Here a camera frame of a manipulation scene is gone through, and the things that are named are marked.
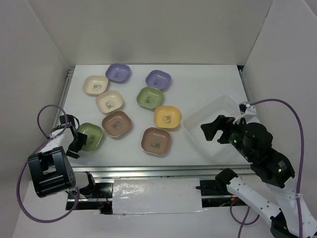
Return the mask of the brown panda plate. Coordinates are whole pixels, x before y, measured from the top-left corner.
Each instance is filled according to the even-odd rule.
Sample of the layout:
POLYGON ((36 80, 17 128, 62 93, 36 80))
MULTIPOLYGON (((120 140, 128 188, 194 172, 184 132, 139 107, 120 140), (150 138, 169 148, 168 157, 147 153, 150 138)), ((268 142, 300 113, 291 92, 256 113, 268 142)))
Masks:
POLYGON ((149 127, 144 131, 141 148, 150 154, 164 155, 169 150, 171 135, 167 130, 149 127))
POLYGON ((123 111, 114 111, 102 121, 102 127, 110 137, 120 137, 132 126, 132 120, 123 111))

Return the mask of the brown panda plate front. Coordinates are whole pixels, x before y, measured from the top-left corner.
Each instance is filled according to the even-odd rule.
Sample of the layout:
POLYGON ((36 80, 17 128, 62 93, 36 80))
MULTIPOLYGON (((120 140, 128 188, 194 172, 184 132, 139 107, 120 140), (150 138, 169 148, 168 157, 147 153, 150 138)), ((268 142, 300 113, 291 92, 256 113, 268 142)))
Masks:
POLYGON ((150 154, 164 155, 169 150, 171 135, 167 130, 149 127, 144 131, 141 148, 150 154))

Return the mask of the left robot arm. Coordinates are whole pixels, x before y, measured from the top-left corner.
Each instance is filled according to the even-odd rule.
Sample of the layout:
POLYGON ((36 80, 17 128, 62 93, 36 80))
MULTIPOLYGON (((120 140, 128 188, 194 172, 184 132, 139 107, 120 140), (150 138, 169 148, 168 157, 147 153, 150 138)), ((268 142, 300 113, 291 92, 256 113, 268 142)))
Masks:
POLYGON ((87 135, 78 131, 79 120, 73 115, 59 117, 60 125, 50 133, 51 141, 40 152, 29 156, 28 166, 38 197, 79 188, 81 198, 94 197, 98 186, 89 172, 76 174, 69 162, 78 159, 87 135))

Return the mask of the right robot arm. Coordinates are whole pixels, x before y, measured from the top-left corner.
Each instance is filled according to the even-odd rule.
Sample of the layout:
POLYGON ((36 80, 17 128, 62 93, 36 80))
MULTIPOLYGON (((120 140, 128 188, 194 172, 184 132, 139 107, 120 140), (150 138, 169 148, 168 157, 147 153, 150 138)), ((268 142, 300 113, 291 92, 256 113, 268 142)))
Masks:
POLYGON ((240 198, 270 226, 275 238, 311 238, 317 233, 317 221, 308 210, 303 198, 296 192, 297 177, 287 157, 272 148, 273 136, 257 122, 239 124, 234 118, 219 115, 215 121, 201 125, 207 141, 231 144, 251 166, 251 170, 264 182, 278 204, 270 203, 231 169, 227 168, 215 177, 216 190, 240 198))

